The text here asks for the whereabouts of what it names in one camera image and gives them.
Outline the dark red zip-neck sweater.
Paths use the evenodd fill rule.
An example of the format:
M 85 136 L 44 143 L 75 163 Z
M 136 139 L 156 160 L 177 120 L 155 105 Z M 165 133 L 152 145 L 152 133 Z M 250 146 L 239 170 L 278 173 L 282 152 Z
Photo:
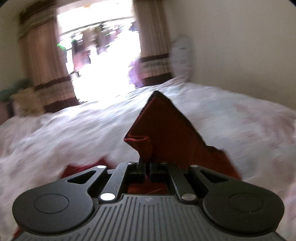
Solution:
M 226 154 L 206 145 L 191 122 L 159 91 L 149 97 L 124 141 L 144 163 L 155 158 L 158 162 L 174 163 L 180 169 L 195 164 L 241 178 Z

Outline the white floral bed quilt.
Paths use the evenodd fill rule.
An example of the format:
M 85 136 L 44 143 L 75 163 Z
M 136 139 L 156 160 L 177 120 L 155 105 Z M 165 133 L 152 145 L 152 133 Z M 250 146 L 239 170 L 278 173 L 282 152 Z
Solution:
M 138 160 L 123 138 L 155 90 L 173 102 L 206 144 L 226 152 L 244 181 L 281 197 L 285 214 L 277 232 L 295 240 L 295 111 L 180 78 L 118 96 L 110 104 L 90 102 L 3 123 L 1 240 L 11 240 L 17 229 L 14 200 L 57 180 L 67 165 L 102 157 L 114 165 Z

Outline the beige folded blanket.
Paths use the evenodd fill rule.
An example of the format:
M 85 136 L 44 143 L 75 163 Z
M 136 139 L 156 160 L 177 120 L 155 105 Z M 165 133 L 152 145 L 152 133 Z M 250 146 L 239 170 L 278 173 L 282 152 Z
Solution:
M 18 116 L 40 116 L 45 113 L 36 92 L 33 88 L 18 90 L 11 96 L 13 101 L 13 111 Z

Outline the teal plush toy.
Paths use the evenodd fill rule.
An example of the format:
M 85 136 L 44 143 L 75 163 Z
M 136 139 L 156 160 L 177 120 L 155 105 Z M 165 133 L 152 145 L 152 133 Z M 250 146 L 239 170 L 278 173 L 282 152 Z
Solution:
M 19 90 L 26 89 L 31 86 L 32 84 L 29 79 L 18 80 L 8 89 L 1 90 L 0 101 L 8 101 L 10 99 L 10 96 L 16 94 Z

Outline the left brown patterned curtain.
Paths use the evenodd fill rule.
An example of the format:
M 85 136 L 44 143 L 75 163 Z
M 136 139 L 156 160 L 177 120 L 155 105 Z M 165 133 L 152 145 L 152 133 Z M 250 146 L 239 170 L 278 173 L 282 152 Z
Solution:
M 25 74 L 45 112 L 79 101 L 59 47 L 56 1 L 37 1 L 19 15 L 19 43 Z

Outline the brown patterned curtain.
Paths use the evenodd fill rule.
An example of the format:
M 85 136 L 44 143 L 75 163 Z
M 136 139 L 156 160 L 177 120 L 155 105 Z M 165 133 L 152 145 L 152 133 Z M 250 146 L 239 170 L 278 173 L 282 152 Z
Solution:
M 45 112 L 79 101 L 59 47 L 56 1 L 37 1 L 19 15 L 19 43 L 25 74 Z
M 163 1 L 133 1 L 139 27 L 139 77 L 144 86 L 171 79 L 170 34 Z

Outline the white patterned pillow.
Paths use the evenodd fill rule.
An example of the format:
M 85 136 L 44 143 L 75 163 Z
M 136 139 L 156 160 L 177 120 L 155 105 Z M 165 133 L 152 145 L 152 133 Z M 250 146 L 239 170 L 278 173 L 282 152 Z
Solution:
M 193 44 L 188 37 L 180 36 L 173 42 L 170 61 L 172 75 L 189 81 L 193 71 Z

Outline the right brown patterned curtain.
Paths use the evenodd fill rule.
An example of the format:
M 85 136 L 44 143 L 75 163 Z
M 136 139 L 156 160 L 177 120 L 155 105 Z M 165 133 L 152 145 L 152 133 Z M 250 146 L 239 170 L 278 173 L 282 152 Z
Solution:
M 144 86 L 171 79 L 170 34 L 163 1 L 133 1 L 139 27 L 139 77 Z

